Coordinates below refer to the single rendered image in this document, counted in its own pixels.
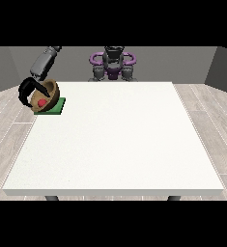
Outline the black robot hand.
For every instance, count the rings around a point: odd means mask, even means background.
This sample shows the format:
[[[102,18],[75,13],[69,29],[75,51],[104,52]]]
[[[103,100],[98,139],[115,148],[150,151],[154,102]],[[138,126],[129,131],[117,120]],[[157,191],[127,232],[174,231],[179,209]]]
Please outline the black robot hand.
[[[38,90],[43,95],[49,97],[49,93],[46,87],[36,81],[33,77],[28,77],[22,81],[18,88],[18,99],[23,105],[32,107],[32,105],[28,102],[28,96],[31,95],[35,90]]]

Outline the brown wooden bowl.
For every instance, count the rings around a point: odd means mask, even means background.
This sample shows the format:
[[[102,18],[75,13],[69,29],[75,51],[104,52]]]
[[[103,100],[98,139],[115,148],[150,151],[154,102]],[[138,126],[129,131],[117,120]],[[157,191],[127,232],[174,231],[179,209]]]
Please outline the brown wooden bowl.
[[[45,96],[40,91],[36,90],[32,97],[30,104],[32,105],[31,110],[33,112],[46,112],[52,109],[58,102],[60,97],[59,86],[54,79],[45,79],[42,85],[47,89],[49,97]],[[39,106],[38,101],[40,99],[45,99],[46,104],[42,107]]]

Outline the green square pad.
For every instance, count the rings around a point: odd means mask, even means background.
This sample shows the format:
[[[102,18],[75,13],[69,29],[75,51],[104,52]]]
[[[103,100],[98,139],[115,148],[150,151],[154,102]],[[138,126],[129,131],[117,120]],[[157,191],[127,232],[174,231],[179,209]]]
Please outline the green square pad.
[[[66,99],[60,97],[57,104],[48,111],[45,112],[35,112],[35,115],[60,115],[62,113]]]

